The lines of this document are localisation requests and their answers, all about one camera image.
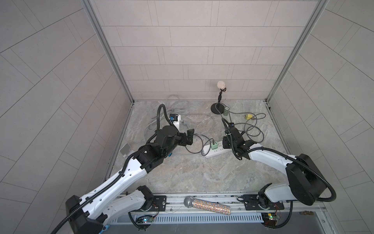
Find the green charger plug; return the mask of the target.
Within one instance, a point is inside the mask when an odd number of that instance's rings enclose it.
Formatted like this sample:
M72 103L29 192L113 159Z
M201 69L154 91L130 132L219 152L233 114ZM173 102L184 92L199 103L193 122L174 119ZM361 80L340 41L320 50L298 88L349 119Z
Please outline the green charger plug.
M215 142L213 142L213 143L210 144L210 148L211 148L211 150L215 150L215 149L217 149L218 147L219 147L219 144L218 144L217 141L215 141Z

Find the white power strip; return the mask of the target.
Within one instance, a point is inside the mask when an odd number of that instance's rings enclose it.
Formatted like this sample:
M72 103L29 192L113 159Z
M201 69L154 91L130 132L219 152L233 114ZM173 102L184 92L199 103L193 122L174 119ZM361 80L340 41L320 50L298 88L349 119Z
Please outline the white power strip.
M215 157L215 156L227 153L227 152L231 152L230 148L228 149L223 148L222 141L218 141L218 144L219 144L219 147L215 150L211 150L210 144L205 145L202 150L203 156L206 158L211 158L211 157Z

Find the yellow charger plug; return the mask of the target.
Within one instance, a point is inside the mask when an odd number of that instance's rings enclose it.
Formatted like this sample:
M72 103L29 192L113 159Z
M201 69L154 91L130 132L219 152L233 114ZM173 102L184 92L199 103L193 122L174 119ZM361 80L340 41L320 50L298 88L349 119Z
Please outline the yellow charger plug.
M250 119L253 118L253 115L252 115L252 114L246 114L246 115L244 116L244 118L245 118L246 120L250 120Z

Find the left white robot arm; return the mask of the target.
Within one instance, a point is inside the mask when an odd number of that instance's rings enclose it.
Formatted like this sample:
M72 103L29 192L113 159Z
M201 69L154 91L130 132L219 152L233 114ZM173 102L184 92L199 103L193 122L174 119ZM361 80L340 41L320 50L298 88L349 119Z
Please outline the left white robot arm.
M126 158L120 171L91 192L82 197L72 196L66 201L67 216L54 228L53 234L65 223L69 223L75 234L99 234L123 213L152 206L153 193L147 186L140 186L123 197L121 193L161 165L177 146L192 145L194 136L194 129L181 133L170 119L167 119L166 126L161 127L161 112L166 112L164 104L157 109L155 133L145 145Z

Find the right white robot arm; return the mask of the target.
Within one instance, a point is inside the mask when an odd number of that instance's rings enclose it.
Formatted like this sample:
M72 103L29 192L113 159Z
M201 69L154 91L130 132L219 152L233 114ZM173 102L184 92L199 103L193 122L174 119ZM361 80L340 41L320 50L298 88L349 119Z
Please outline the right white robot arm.
M287 176L287 183L269 183L258 192L257 202L263 210L269 209L272 203L281 201L290 203L289 214L283 223L279 225L269 224L266 221L263 223L264 227L271 229L284 227L292 216L294 201L311 206L316 201L332 202L336 200L337 193L335 189L325 179L308 155L287 155L264 147L251 139L244 140L242 133L239 132L233 123L225 118L221 120L225 129L223 147L231 149L236 159L257 161Z

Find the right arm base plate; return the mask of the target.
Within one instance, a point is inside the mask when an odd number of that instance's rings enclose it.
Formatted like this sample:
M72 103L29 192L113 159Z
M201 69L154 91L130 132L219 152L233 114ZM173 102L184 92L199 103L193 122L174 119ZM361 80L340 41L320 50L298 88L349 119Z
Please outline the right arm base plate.
M258 194L244 194L237 197L237 200L244 203L246 211L284 210L282 202L273 203L265 196Z

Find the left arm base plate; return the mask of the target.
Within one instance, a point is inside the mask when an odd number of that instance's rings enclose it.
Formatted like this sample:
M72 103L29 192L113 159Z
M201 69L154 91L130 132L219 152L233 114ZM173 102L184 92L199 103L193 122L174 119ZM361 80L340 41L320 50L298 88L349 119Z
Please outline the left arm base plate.
M167 196L154 196L153 200L146 202L143 207L133 212L164 212L166 210Z

